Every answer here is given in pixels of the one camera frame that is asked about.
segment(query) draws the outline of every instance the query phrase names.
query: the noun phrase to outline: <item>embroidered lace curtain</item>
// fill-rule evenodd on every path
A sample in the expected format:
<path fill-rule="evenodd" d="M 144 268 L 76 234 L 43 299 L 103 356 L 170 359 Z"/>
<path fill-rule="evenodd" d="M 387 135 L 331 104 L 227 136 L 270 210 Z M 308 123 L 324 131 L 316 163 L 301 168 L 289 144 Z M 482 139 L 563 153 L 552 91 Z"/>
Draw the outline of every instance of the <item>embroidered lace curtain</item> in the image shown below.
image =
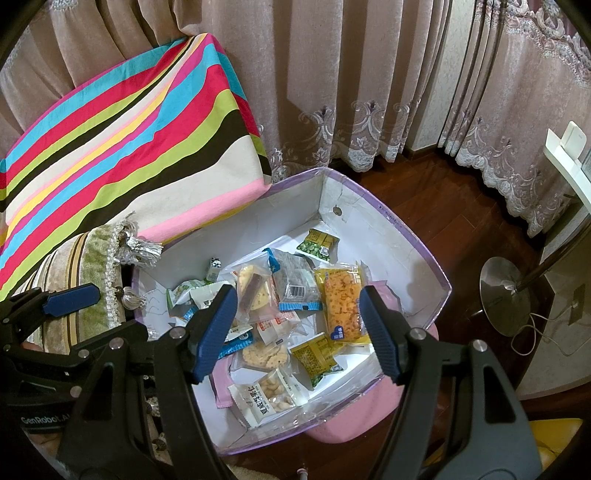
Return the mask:
<path fill-rule="evenodd" d="M 274 180 L 344 158 L 394 161 L 449 0 L 48 0 L 0 72 L 0 156 L 74 87 L 184 35 L 213 33 L 259 123 Z"/>
<path fill-rule="evenodd" d="M 477 0 L 439 146 L 482 170 L 534 236 L 568 205 L 570 186 L 543 154 L 569 121 L 591 143 L 591 56 L 554 0 Z"/>

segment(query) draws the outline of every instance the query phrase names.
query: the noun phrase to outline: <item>floor lamp base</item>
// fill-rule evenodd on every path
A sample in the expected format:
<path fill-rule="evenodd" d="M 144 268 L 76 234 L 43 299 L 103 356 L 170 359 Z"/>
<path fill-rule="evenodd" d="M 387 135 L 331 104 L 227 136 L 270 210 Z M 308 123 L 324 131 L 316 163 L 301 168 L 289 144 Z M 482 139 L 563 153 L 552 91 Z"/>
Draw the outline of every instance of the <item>floor lamp base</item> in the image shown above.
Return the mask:
<path fill-rule="evenodd" d="M 501 335 L 513 337 L 530 319 L 528 288 L 515 291 L 519 269 L 502 257 L 489 258 L 480 271 L 480 300 L 491 325 Z"/>

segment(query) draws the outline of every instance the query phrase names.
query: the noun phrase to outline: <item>pillow tassel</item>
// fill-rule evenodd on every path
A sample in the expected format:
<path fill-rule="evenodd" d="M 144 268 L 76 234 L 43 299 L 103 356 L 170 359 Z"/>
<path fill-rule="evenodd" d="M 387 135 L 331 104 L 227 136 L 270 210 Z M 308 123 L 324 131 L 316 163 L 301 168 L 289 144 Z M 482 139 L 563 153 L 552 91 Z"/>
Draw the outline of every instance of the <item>pillow tassel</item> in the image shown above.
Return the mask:
<path fill-rule="evenodd" d="M 140 309 L 146 305 L 145 298 L 134 292 L 131 287 L 116 287 L 115 296 L 128 310 Z"/>
<path fill-rule="evenodd" d="M 137 225 L 127 218 L 121 222 L 121 231 L 117 236 L 119 246 L 116 260 L 122 265 L 136 265 L 137 267 L 153 267 L 162 254 L 162 244 L 138 238 Z"/>

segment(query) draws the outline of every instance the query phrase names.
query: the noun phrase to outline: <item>cardboard box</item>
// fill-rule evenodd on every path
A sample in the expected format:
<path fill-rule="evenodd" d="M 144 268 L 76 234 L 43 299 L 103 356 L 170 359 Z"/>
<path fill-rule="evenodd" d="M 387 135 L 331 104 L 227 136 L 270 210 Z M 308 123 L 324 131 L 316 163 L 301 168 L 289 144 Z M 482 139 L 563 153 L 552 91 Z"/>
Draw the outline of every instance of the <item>cardboard box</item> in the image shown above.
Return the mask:
<path fill-rule="evenodd" d="M 373 280 L 387 280 L 411 326 L 427 328 L 435 321 L 452 290 L 441 267 L 384 204 L 329 168 L 305 171 L 273 185 L 239 213 L 168 245 L 155 268 L 136 270 L 134 283 L 141 294 L 147 294 L 147 306 L 138 319 L 153 332 L 165 333 L 170 328 L 166 288 L 204 278 L 211 257 L 219 258 L 225 267 L 253 258 L 266 247 L 294 252 L 310 228 L 340 239 L 331 262 L 362 261 Z M 208 381 L 194 387 L 219 452 L 244 452 L 299 434 L 336 415 L 383 377 L 371 348 L 338 355 L 337 361 L 345 371 L 325 377 L 309 392 L 306 405 L 251 430 L 241 424 L 235 408 L 216 408 Z M 262 375 L 248 369 L 232 374 L 237 383 Z"/>

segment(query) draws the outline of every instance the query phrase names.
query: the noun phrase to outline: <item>green velvet pillow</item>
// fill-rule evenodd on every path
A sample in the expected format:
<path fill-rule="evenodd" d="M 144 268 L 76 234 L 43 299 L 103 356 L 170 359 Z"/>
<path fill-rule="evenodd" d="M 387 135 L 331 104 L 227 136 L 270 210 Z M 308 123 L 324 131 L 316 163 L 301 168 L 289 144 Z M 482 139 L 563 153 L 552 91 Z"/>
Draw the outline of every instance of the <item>green velvet pillow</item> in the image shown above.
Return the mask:
<path fill-rule="evenodd" d="M 103 333 L 125 321 L 124 304 L 133 307 L 134 295 L 122 288 L 121 264 L 153 265 L 162 246 L 135 237 L 128 219 L 101 225 L 60 245 L 43 259 L 39 269 L 16 291 L 40 287 L 43 291 L 93 283 L 100 290 L 97 304 L 68 316 L 45 322 L 29 340 L 46 352 L 70 353 L 79 342 Z M 141 299 L 135 297 L 139 306 Z"/>

